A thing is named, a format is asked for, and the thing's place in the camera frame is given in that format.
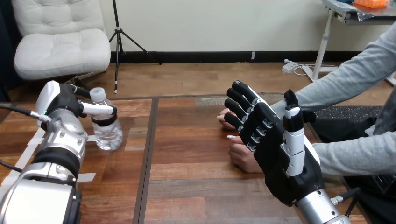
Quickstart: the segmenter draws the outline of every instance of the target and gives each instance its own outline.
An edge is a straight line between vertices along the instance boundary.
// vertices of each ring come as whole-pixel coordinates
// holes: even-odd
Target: dark pants
[[[354,123],[347,119],[317,119],[311,125],[324,143],[330,143],[367,137],[364,130],[371,127],[375,120],[376,118],[368,118]],[[346,176],[345,180],[352,189],[362,188],[359,202],[372,223],[396,223],[396,196],[382,193],[375,181],[366,176]]]

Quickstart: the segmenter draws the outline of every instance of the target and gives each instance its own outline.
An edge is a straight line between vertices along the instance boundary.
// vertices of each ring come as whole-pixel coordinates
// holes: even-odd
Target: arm
[[[312,146],[320,157],[320,169],[324,174],[396,173],[396,132]]]
[[[320,110],[351,99],[396,71],[396,23],[365,50],[334,72],[296,93],[303,110]],[[282,117],[285,101],[272,108]]]

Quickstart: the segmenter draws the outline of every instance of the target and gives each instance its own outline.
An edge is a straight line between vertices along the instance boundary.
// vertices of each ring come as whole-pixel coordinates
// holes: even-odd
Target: tripod stand
[[[131,40],[136,46],[138,46],[140,49],[142,49],[146,55],[147,51],[140,46],[136,41],[134,41],[130,36],[128,36],[121,28],[120,24],[118,22],[118,13],[117,13],[117,5],[115,3],[115,0],[113,0],[113,8],[114,8],[114,16],[115,16],[115,25],[117,28],[114,30],[113,36],[110,38],[110,42],[113,40],[113,38],[117,35],[117,53],[116,53],[116,59],[115,59],[115,84],[114,84],[114,93],[117,93],[117,85],[118,85],[118,67],[120,64],[118,63],[118,55],[121,52],[121,54],[124,54],[124,51],[122,49],[122,42],[121,42],[121,34],[126,36],[129,40]]]

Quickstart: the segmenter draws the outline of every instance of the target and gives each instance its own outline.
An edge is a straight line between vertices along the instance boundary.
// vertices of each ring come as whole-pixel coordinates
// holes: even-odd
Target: orange object
[[[355,0],[355,4],[369,8],[388,7],[390,0]]]

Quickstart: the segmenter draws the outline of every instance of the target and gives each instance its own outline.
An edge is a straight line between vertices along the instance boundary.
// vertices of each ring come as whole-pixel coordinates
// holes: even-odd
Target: robotic hand
[[[265,175],[265,184],[283,204],[298,207],[300,218],[309,224],[347,224],[323,190],[319,157],[304,135],[300,107],[285,108],[283,121],[257,93],[236,81],[225,106],[233,111],[225,120],[237,128],[243,143]]]
[[[74,94],[90,98],[89,91],[51,81],[40,93],[35,111],[11,109],[38,119],[46,136],[32,163],[2,198],[0,224],[80,222],[82,196],[77,191],[77,178],[88,135],[78,117],[116,114],[117,109],[77,100]]]

